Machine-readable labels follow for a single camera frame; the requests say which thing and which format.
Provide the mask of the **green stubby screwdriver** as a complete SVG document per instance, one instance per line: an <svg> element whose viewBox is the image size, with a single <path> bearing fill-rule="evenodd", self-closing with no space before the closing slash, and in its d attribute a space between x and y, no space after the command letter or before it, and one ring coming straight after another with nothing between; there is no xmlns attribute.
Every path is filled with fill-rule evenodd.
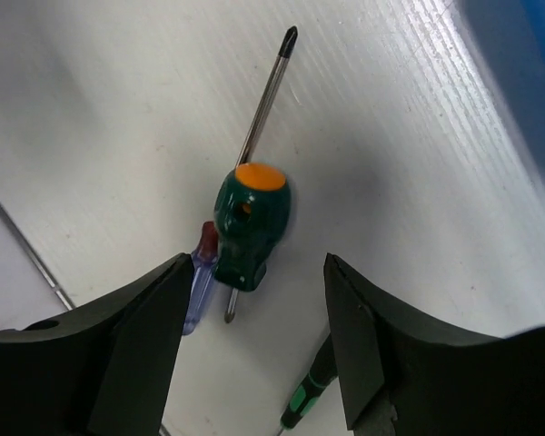
<svg viewBox="0 0 545 436"><path fill-rule="evenodd" d="M218 259L213 277L231 289L224 315L233 321L241 292L253 292L288 227L292 192L286 175L267 163L242 163L224 178L213 218Z"/></svg>

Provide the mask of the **black green precision screwdriver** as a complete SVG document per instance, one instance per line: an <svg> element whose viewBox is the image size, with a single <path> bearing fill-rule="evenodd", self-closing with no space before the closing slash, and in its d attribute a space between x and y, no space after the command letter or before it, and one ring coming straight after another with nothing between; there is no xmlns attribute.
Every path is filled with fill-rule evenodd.
<svg viewBox="0 0 545 436"><path fill-rule="evenodd" d="M329 334L317 351L309 370L291 395L280 418L280 427L276 434L282 435L285 431L292 431L337 377L332 336Z"/></svg>

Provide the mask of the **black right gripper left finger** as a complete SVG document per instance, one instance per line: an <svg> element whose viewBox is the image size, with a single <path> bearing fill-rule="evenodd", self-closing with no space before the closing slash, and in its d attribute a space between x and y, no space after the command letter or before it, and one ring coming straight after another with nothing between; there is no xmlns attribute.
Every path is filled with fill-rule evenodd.
<svg viewBox="0 0 545 436"><path fill-rule="evenodd" d="M181 253L23 330L0 331L0 435L156 435L193 281Z"/></svg>

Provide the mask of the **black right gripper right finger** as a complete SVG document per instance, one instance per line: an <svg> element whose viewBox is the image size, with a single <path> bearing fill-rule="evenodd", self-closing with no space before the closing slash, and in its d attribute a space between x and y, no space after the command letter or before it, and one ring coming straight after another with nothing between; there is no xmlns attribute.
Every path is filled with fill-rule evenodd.
<svg viewBox="0 0 545 436"><path fill-rule="evenodd" d="M545 326L506 338L441 321L336 255L325 298L357 435L545 435Z"/></svg>

